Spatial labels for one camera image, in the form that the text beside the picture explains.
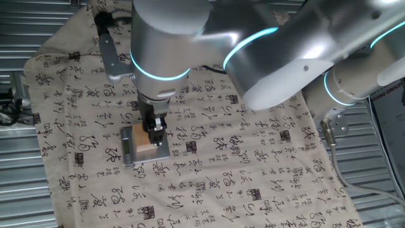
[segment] wooden block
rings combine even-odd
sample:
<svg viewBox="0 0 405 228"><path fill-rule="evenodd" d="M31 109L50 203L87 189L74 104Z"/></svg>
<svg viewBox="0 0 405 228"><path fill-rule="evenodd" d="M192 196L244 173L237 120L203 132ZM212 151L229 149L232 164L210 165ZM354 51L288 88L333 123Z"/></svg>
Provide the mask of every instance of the wooden block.
<svg viewBox="0 0 405 228"><path fill-rule="evenodd" d="M132 126L132 140L135 142L135 148L137 153L140 152L156 152L158 147L153 146L149 142L149 136L147 132L144 132L144 129L142 128L142 124L138 123Z"/></svg>

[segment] beige fabric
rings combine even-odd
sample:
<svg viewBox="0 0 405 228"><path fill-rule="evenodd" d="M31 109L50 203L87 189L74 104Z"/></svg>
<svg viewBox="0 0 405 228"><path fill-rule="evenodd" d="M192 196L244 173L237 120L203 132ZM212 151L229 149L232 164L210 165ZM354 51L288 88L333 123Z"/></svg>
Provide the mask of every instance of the beige fabric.
<svg viewBox="0 0 405 228"><path fill-rule="evenodd" d="M226 75L193 68L170 101L171 158L124 166L119 130L140 122L136 88L108 83L92 9L129 4L81 9L25 66L60 226L361 226L300 92L252 111ZM130 26L111 34L129 63Z"/></svg>

